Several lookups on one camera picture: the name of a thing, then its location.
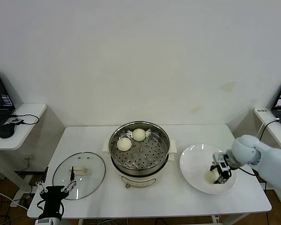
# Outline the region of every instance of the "cooker handle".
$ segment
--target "cooker handle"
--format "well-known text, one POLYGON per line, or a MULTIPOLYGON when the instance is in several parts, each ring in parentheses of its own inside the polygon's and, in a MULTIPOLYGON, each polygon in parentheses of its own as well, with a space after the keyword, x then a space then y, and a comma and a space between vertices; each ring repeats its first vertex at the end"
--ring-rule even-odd
POLYGON ((104 141, 103 147, 102 147, 102 152, 104 153, 105 157, 109 157, 109 149, 108 149, 108 145, 109 145, 109 139, 106 139, 104 141))
POLYGON ((174 154, 177 153, 176 141, 170 140, 170 149, 168 151, 169 159, 168 161, 174 161, 174 154))

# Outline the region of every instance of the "white side table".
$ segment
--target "white side table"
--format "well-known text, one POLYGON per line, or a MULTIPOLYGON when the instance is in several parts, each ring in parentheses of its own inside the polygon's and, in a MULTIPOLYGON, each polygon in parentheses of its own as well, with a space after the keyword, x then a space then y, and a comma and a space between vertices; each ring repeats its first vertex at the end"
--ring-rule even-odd
MULTIPOLYGON (((16 110, 14 113, 18 115, 32 114, 40 118, 45 109, 46 104, 20 104, 16 105, 16 110)), ((36 121, 37 119, 35 117, 25 116, 25 122, 27 123, 33 123, 36 121)), ((6 139, 0 138, 0 150, 13 151, 18 149, 23 144, 33 127, 34 125, 25 124, 16 126, 14 135, 6 139)), ((36 187, 31 190, 31 186, 29 185, 32 175, 28 175, 25 177, 25 179, 22 179, 14 172, 10 164, 0 157, 0 177, 2 178, 2 176, 7 177, 20 188, 15 194, 14 199, 21 199, 24 193, 35 193, 36 191, 36 187)), ((11 206, 16 207, 17 205, 12 202, 11 206)))

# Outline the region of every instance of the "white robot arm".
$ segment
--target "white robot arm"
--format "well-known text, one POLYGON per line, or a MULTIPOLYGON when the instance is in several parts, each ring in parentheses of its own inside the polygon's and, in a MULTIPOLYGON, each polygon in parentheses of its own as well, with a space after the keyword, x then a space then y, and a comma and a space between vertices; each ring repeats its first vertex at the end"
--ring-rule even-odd
POLYGON ((217 168, 220 177, 215 183, 225 183, 230 170, 248 164, 260 177, 281 190, 281 149, 272 148, 251 135, 237 138, 226 153, 215 153, 210 170, 217 168))

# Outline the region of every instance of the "white wall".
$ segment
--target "white wall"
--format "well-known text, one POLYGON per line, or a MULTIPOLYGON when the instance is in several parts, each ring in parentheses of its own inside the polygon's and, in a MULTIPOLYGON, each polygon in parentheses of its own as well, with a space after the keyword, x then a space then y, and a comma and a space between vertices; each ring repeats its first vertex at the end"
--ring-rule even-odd
POLYGON ((48 104, 65 127, 250 132, 249 110, 281 85, 281 0, 0 0, 0 71, 17 102, 48 104))

